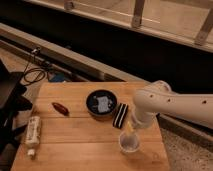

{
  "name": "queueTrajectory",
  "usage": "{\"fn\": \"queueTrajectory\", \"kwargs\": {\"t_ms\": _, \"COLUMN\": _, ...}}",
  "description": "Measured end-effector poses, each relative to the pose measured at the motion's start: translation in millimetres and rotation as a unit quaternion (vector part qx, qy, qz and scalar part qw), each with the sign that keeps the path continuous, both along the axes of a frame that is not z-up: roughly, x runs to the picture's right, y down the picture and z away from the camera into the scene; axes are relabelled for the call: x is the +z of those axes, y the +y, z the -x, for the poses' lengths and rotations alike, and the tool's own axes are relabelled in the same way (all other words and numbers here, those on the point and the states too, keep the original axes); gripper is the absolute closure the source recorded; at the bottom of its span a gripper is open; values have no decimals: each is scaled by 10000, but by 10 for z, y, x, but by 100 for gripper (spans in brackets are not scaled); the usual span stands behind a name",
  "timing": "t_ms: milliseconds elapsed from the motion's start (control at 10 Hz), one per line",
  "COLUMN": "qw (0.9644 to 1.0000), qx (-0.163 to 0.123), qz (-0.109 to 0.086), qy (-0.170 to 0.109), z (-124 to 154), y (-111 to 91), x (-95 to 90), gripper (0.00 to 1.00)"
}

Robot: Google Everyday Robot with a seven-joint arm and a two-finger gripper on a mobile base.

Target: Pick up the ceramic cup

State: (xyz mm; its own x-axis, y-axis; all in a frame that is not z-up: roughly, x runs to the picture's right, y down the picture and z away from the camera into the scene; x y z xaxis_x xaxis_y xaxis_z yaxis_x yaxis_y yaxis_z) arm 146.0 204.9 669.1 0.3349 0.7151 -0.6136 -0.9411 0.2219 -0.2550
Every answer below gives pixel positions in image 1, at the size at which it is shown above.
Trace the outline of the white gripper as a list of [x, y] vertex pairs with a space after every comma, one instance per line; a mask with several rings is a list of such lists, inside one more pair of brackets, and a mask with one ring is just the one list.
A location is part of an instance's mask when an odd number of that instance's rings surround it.
[[131, 123], [127, 122], [126, 124], [126, 134], [130, 136], [134, 132], [134, 129], [144, 129], [150, 127], [155, 118], [156, 115], [154, 113], [145, 112], [139, 108], [135, 108], [131, 114]]

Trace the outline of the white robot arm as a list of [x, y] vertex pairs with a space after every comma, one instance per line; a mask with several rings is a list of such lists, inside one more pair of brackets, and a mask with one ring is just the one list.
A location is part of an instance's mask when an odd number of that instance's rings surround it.
[[134, 129], [148, 128], [158, 114], [165, 114], [213, 132], [213, 94], [177, 93], [159, 80], [136, 89], [132, 100], [130, 123]]

